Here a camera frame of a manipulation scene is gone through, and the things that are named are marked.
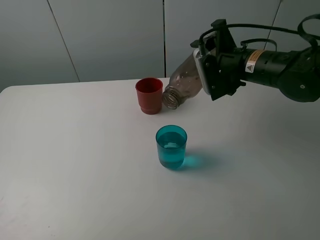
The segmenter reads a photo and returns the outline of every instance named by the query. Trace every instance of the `blue cup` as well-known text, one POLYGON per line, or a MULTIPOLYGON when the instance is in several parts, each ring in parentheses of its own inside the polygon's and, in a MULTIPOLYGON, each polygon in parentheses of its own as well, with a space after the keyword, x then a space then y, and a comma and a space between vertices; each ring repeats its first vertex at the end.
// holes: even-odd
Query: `blue cup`
POLYGON ((168 169, 178 169, 184 162, 187 133, 176 125, 167 125, 155 135, 160 163, 168 169))

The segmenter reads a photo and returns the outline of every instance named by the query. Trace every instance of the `red cup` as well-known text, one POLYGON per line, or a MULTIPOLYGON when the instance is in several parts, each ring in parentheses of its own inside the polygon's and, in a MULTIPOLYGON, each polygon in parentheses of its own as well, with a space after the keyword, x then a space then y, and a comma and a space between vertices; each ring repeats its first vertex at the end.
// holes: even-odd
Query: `red cup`
POLYGON ((158 78, 147 77, 135 85, 138 102, 145 114, 157 114, 162 109, 162 88, 164 84, 158 78))

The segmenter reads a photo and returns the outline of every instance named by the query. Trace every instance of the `clear plastic bottle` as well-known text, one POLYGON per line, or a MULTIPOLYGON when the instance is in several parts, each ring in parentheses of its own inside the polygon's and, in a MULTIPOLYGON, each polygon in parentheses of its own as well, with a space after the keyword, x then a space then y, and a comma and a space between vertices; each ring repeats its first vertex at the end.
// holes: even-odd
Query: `clear plastic bottle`
POLYGON ((162 94, 162 102, 169 109, 177 109, 202 88, 196 62, 191 54, 172 74, 162 94))

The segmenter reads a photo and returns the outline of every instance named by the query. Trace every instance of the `cable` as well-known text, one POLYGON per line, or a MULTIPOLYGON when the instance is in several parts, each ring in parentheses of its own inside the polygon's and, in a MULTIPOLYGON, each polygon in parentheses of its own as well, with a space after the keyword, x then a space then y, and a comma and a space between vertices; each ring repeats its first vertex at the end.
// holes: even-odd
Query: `cable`
MULTIPOLYGON (((279 31, 284 32, 288 34, 296 34, 301 35, 298 31, 290 30, 283 27, 277 27, 277 26, 265 26, 265 25, 259 25, 259 24, 247 24, 247 23, 236 23, 236 24, 227 24, 227 25, 221 25, 221 26, 214 26, 210 30, 204 32, 200 35, 199 38, 199 51, 200 54, 203 56, 205 55, 206 48, 204 43, 204 37, 212 32, 221 30, 221 29, 229 29, 229 28, 255 28, 255 29, 266 29, 266 30, 273 30, 273 31, 279 31)), ((320 40, 320 36, 308 34, 309 36, 313 37, 314 39, 320 40)))
POLYGON ((320 20, 320 14, 314 14, 311 16, 307 16, 305 17, 298 25, 298 33, 300 35, 300 37, 302 37, 304 40, 306 40, 312 47, 312 51, 315 52, 318 49, 318 42, 316 41, 316 36, 313 36, 309 33, 306 33, 306 31, 304 30, 303 27, 303 23, 311 20, 311 19, 317 19, 320 20))
POLYGON ((252 38, 252 39, 248 39, 245 41, 241 41, 240 44, 243 48, 247 48, 248 44, 253 44, 253 43, 258 43, 258 42, 273 44, 275 46, 275 51, 277 52, 278 46, 277 46, 276 41, 274 41, 272 39, 268 39, 268 38, 252 38))

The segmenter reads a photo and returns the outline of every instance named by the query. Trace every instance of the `yellow warning sticker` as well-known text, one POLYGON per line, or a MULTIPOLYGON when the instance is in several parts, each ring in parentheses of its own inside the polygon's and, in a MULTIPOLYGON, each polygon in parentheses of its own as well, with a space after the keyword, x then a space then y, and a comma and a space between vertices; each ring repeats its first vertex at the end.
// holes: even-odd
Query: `yellow warning sticker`
POLYGON ((251 73, 252 74, 254 72, 256 62, 257 62, 258 58, 261 56, 261 54, 264 51, 265 50, 258 49, 258 50, 255 50, 253 53, 251 53, 248 61, 246 62, 246 65, 245 65, 245 71, 247 73, 251 73))

